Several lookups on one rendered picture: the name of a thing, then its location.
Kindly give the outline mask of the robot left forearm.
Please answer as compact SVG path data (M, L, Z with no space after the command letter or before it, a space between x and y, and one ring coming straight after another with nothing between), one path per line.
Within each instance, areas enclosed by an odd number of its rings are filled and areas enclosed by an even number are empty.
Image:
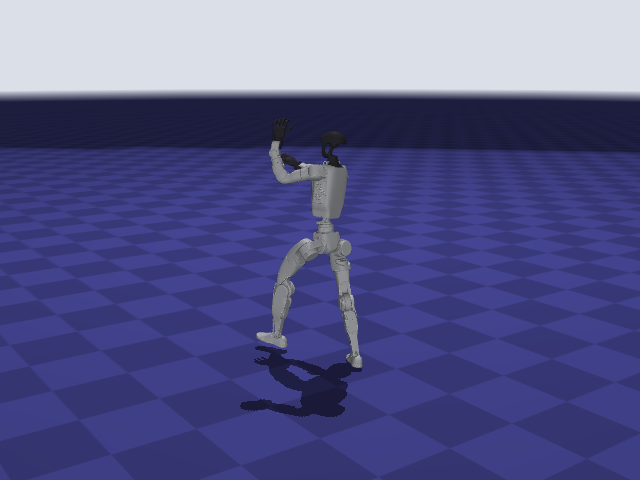
M272 162L272 170L278 180L283 180L286 177L285 165L282 162L281 153L279 150L280 141L272 141L269 155Z

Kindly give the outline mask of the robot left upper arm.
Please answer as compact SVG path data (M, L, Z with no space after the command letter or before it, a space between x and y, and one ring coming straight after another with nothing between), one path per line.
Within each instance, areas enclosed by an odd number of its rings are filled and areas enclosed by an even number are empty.
M286 170L285 170L286 171ZM289 183L295 183L295 182L301 182L301 181L306 181L306 180L310 180L310 181L319 181L323 178L327 177L327 170L326 168L320 166L320 165L310 165L306 168L302 168L302 169L298 169L293 171L292 173L288 173L286 171L286 177L283 180L277 180L281 183L281 184L289 184Z

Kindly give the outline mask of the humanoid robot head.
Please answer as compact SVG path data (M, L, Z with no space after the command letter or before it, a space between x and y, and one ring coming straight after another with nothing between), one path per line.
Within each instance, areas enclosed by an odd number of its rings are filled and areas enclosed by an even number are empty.
M329 161L328 165L343 168L338 161L338 156L333 155L332 151L334 148L338 147L338 144L347 143L345 136L337 131L329 131L321 135L320 139L322 141L322 156L327 158L327 161ZM325 148L327 144L330 144L331 146L329 152L326 154Z

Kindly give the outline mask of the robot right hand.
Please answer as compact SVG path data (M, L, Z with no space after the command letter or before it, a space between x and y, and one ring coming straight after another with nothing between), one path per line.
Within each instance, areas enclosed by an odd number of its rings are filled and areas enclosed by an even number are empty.
M281 154L281 157L282 157L282 161L284 161L283 162L284 164L288 164L290 166L294 166L295 170L302 169L302 167L299 166L299 164L302 163L301 161L297 161L294 157L292 157L292 156L290 156L290 155L288 155L286 153Z

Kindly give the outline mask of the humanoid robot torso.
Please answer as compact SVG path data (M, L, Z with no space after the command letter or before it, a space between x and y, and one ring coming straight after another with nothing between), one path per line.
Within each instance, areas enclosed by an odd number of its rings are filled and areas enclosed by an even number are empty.
M313 241L319 239L322 244L319 254L330 254L340 248L340 234L334 231L334 225L330 219L340 217L345 200L348 173L342 165L343 168L339 168L328 165L329 161L326 164L324 162L320 166L326 168L327 177L312 181L312 215L323 218L316 222L318 232L313 233Z

